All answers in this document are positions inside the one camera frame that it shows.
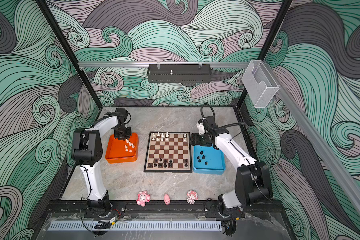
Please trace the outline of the black pieces on board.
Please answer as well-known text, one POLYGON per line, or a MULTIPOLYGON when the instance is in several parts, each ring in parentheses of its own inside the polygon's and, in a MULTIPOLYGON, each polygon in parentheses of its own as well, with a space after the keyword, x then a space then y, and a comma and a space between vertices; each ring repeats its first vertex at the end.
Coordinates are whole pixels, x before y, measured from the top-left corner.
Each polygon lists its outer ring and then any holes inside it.
POLYGON ((191 167, 188 159, 149 159, 146 164, 146 169, 169 169, 169 170, 189 170, 191 167))

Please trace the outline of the orange tray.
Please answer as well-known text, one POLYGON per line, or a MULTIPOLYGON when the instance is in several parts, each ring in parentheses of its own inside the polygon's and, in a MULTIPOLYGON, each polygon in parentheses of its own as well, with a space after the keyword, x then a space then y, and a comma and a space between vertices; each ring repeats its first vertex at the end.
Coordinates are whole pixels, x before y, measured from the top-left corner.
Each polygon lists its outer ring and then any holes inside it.
POLYGON ((110 136, 105 155, 108 163, 128 163, 135 162, 138 159, 139 137, 136 133, 132 133, 129 140, 135 144, 135 149, 132 153, 125 151, 125 140, 115 139, 114 135, 110 136))

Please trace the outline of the white pieces on board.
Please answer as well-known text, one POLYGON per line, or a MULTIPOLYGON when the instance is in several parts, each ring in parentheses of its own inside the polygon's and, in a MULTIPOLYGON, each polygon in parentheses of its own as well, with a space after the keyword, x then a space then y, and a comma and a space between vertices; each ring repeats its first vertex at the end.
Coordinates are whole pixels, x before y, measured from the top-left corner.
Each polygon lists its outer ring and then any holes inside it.
POLYGON ((166 142, 186 142, 189 138, 189 135, 187 133, 161 133, 161 132, 156 132, 156 133, 152 133, 151 135, 151 141, 152 142, 161 142, 161 141, 166 141, 166 142))

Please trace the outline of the blue tray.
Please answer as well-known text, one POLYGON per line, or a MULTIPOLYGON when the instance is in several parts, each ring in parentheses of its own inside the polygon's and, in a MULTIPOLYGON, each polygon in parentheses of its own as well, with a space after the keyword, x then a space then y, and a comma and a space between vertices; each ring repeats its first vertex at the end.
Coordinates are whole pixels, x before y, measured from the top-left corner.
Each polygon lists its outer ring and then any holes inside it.
POLYGON ((222 175, 226 169, 224 153, 213 147, 194 146, 193 171, 198 174, 222 175), (204 151, 208 165, 198 165, 196 157, 204 151))

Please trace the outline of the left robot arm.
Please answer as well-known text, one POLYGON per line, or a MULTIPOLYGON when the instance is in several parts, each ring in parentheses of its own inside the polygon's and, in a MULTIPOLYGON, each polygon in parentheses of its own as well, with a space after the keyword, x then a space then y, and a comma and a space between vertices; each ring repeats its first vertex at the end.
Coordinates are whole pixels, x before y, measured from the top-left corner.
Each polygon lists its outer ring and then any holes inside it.
POLYGON ((130 113, 124 108, 117 108, 96 120, 90 127, 74 131, 72 159, 85 178, 88 196, 85 197, 89 209, 101 210, 103 214, 111 211, 109 193, 103 183, 99 161, 103 156, 102 136, 114 130, 114 137, 128 139, 132 130, 126 127, 130 113))

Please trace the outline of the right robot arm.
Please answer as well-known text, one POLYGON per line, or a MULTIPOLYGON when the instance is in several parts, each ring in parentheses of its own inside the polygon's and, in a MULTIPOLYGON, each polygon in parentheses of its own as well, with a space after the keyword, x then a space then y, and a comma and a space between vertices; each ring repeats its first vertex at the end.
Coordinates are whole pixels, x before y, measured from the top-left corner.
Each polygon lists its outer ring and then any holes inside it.
POLYGON ((202 104, 201 119, 197 123, 198 132, 192 133, 192 146, 212 147, 223 152, 233 167, 236 168, 234 190, 219 196, 220 213, 242 206, 249 206, 273 196, 269 167, 245 152, 234 140, 228 128, 243 126, 233 123, 224 126, 216 124, 216 114, 212 106, 202 104))

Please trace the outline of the small pink pig figure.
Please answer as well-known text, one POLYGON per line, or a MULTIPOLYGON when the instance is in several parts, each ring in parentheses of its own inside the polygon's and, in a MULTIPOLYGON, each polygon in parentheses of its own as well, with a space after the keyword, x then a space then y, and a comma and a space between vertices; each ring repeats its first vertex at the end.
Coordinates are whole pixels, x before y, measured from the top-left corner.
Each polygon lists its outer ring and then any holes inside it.
POLYGON ((164 195, 164 203, 165 203, 166 205, 169 205, 170 202, 171 202, 170 196, 169 196, 168 194, 165 194, 165 195, 164 195))

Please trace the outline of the clear plastic wall holder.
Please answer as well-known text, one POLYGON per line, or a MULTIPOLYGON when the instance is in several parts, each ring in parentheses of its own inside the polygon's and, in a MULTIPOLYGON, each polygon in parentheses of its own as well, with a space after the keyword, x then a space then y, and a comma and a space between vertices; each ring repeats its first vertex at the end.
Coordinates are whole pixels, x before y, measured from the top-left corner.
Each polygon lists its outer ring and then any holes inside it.
POLYGON ((280 89, 271 66, 261 60, 252 60, 242 82, 255 108, 266 108, 280 89))

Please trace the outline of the white pieces in tray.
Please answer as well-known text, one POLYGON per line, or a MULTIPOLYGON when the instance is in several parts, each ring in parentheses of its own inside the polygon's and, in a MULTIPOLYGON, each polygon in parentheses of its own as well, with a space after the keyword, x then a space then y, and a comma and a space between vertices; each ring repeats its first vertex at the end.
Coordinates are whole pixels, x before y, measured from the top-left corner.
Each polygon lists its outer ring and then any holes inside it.
POLYGON ((135 149, 135 144, 132 143, 129 139, 126 139, 125 140, 125 151, 132 153, 134 149, 135 149))

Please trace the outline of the pink hooded doll figure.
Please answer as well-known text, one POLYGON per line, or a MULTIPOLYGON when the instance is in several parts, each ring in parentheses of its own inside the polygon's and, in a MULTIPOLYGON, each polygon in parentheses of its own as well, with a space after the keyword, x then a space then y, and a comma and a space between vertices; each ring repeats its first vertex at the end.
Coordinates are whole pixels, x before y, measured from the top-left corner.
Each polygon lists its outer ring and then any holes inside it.
POLYGON ((189 190, 187 192, 187 203, 188 204, 191 204, 191 205, 194 205, 196 200, 198 200, 198 194, 196 191, 194 190, 189 190))

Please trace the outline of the aluminium rail back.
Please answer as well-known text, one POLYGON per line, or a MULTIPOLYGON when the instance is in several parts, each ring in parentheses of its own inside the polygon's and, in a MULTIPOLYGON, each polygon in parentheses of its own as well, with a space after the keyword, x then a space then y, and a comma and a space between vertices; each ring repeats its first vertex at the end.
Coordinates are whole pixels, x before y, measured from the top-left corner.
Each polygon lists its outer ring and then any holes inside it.
POLYGON ((249 65, 246 63, 227 63, 227 62, 111 62, 111 61, 85 61, 78 62, 80 68, 148 68, 149 65, 156 65, 160 68, 161 65, 210 65, 211 68, 232 68, 242 69, 249 65))

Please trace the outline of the aluminium rail right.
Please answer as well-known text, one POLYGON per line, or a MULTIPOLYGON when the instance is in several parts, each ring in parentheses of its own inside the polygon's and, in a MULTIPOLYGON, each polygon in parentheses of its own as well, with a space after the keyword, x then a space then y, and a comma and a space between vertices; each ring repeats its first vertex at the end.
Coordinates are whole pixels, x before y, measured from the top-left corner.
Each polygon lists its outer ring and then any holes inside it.
POLYGON ((355 209, 360 215, 360 186, 355 182, 354 178, 346 170, 340 159, 336 156, 334 151, 330 148, 325 139, 320 135, 318 130, 309 120, 309 118, 301 111, 294 99, 289 95, 284 84, 281 84, 272 68, 265 64, 266 72, 270 75, 270 79, 279 87, 278 93, 281 99, 286 104, 290 113, 295 117, 297 123, 306 133, 307 138, 313 145, 313 148, 318 153, 319 157, 325 161, 325 164, 332 172, 338 184, 343 189, 344 193, 354 205, 355 209))

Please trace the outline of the chess board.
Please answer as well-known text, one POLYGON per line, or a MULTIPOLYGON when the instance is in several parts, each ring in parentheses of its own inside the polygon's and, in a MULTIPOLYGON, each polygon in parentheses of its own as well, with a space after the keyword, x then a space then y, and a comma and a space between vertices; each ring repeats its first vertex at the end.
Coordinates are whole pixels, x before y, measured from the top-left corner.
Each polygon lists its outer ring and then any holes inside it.
POLYGON ((170 132, 170 133, 187 133, 189 135, 189 138, 186 142, 166 142, 166 141, 157 141, 152 142, 151 141, 151 135, 152 133, 156 132, 150 132, 149 135, 149 141, 147 145, 147 154, 146 154, 146 160, 144 165, 144 172, 145 173, 161 173, 161 172, 179 172, 179 173, 191 173, 193 171, 193 162, 192 162, 192 148, 190 144, 190 133, 189 132, 170 132), (188 159, 190 161, 191 167, 189 170, 169 170, 169 169, 146 169, 146 164, 149 159, 188 159))

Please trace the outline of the black wall tray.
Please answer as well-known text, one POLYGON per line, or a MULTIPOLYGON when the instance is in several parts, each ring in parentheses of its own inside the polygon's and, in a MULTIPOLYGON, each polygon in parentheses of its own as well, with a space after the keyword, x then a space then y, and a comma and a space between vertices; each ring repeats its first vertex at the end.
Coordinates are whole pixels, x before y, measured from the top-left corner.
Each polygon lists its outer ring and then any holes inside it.
POLYGON ((149 65, 148 80, 151 83, 208 83, 212 79, 210 65, 149 65))

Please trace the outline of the aluminium rail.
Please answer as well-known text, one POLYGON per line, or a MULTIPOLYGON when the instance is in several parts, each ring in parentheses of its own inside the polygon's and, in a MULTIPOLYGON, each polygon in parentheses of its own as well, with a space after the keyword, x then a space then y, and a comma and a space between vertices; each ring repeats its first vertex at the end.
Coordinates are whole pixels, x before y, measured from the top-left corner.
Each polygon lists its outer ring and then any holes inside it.
POLYGON ((306 133, 307 138, 313 145, 313 148, 318 153, 319 157, 325 161, 325 164, 332 172, 338 184, 343 189, 344 193, 354 205, 355 209, 360 215, 360 186, 355 182, 354 178, 346 170, 340 159, 336 156, 334 151, 330 148, 325 139, 320 135, 318 130, 309 120, 309 118, 301 111, 294 99, 289 95, 284 84, 281 84, 272 68, 265 64, 266 72, 270 75, 270 79, 279 87, 278 93, 281 99, 286 104, 290 113, 295 117, 297 123, 306 133))
POLYGON ((160 68, 161 65, 210 65, 211 68, 232 68, 242 69, 249 65, 246 63, 227 63, 227 62, 111 62, 111 61, 85 61, 78 62, 80 68, 148 68, 149 65, 156 65, 160 68))

